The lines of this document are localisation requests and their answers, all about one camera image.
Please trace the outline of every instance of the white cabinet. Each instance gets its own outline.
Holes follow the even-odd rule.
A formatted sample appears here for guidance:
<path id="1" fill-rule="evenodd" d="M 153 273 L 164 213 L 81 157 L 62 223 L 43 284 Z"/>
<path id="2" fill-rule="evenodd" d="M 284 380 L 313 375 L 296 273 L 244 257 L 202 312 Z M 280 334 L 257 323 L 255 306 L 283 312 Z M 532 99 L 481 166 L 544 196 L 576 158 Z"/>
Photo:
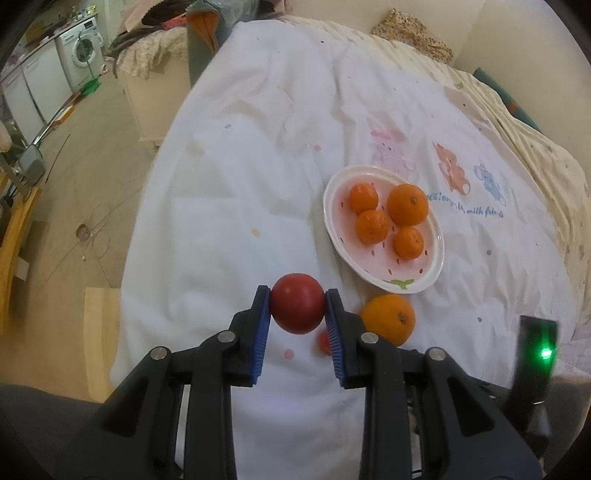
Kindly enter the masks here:
<path id="1" fill-rule="evenodd" d="M 41 115 L 50 122 L 72 95 L 55 41 L 47 42 L 27 58 L 22 69 Z"/>
<path id="2" fill-rule="evenodd" d="M 31 143 L 44 124 L 29 95 L 22 68 L 15 68 L 0 85 L 14 121 L 25 140 Z"/>

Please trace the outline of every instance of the red tomato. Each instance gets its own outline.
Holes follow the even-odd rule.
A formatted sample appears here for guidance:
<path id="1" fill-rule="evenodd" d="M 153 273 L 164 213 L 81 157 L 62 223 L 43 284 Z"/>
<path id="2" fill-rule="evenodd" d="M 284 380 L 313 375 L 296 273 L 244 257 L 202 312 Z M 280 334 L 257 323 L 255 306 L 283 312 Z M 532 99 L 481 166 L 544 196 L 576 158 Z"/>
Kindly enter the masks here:
<path id="1" fill-rule="evenodd" d="M 324 290 L 305 273 L 290 273 L 277 280 L 271 290 L 270 302 L 277 325 L 296 335 L 318 327 L 326 309 Z"/>
<path id="2" fill-rule="evenodd" d="M 332 356 L 332 353 L 330 353 L 329 333 L 327 330 L 323 330 L 318 337 L 318 346 L 320 347 L 320 350 L 322 350 L 322 353 Z"/>

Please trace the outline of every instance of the white bed sheet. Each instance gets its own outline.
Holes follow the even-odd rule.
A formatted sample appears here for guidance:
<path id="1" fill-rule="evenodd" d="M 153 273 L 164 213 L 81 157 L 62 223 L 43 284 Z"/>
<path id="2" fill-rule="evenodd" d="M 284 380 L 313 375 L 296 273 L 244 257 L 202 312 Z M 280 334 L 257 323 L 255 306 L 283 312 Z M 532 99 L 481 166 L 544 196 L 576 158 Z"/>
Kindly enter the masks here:
<path id="1" fill-rule="evenodd" d="M 158 154 L 125 267 L 114 383 L 153 346 L 190 348 L 226 328 L 285 273 L 338 288 L 351 311 L 379 294 L 337 257 L 322 217 L 330 176 L 369 163 L 430 195 L 446 241 L 440 278 L 410 296 L 405 348 L 441 346 L 470 375 L 508 385 L 519 314 L 560 320 L 570 340 L 576 307 L 543 196 L 468 95 L 326 32 L 251 22 Z M 259 384 L 234 389 L 241 479 L 356 478 L 363 394 L 339 388 L 315 341 L 272 323 Z"/>

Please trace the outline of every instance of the countertop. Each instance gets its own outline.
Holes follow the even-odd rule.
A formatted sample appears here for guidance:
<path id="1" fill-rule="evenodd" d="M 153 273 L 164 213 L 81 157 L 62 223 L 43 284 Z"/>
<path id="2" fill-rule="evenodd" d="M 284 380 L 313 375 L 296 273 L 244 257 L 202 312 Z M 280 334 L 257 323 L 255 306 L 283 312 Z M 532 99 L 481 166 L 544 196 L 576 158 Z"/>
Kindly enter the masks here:
<path id="1" fill-rule="evenodd" d="M 89 18 L 96 17 L 97 15 L 98 15 L 97 13 L 94 13 L 92 15 L 88 15 L 88 16 L 86 16 L 84 18 L 81 18 L 80 20 L 76 20 L 74 23 L 72 23 L 71 25 L 69 25 L 67 28 L 64 28 L 63 30 L 60 30 L 59 32 L 54 33 L 51 37 L 48 38 L 48 40 L 46 42 L 44 42 L 42 44 L 39 44 L 37 47 L 35 47 L 29 53 L 27 53 L 26 55 L 23 55 L 21 58 L 19 58 L 18 61 L 12 67 L 10 67 L 8 70 L 3 70 L 2 71 L 2 74 L 0 74 L 0 82 L 3 81 L 12 72 L 14 72 L 14 70 L 16 68 L 20 67 L 25 61 L 27 61 L 27 58 L 29 58 L 31 55 L 33 55 L 36 51 L 38 51 L 41 48 L 43 48 L 49 42 L 55 40 L 62 33 L 67 32 L 69 29 L 75 27 L 76 25 L 80 25 L 81 23 L 87 21 Z"/>

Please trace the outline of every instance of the large orange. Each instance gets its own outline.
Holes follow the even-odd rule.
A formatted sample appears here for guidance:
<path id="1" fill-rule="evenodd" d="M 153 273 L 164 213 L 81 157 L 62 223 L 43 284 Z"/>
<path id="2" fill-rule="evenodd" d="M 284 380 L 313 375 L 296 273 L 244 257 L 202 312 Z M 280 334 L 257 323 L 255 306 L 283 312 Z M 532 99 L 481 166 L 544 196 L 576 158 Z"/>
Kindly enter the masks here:
<path id="1" fill-rule="evenodd" d="M 355 213 L 375 210 L 378 207 L 378 201 L 378 192 L 370 183 L 356 183 L 351 187 L 349 205 Z"/>
<path id="2" fill-rule="evenodd" d="M 357 216 L 355 232 L 365 245 L 378 244 L 388 236 L 388 215 L 382 210 L 366 210 Z"/>
<path id="3" fill-rule="evenodd" d="M 401 183 L 388 195 L 388 213 L 400 226 L 418 225 L 429 214 L 429 200 L 416 185 Z"/>
<path id="4" fill-rule="evenodd" d="M 394 235 L 394 251 L 403 260 L 413 260 L 423 253 L 423 236 L 415 227 L 403 226 Z"/>
<path id="5" fill-rule="evenodd" d="M 415 324 L 413 306 L 403 296 L 394 293 L 370 300 L 361 312 L 361 319 L 370 332 L 396 346 L 407 341 Z"/>

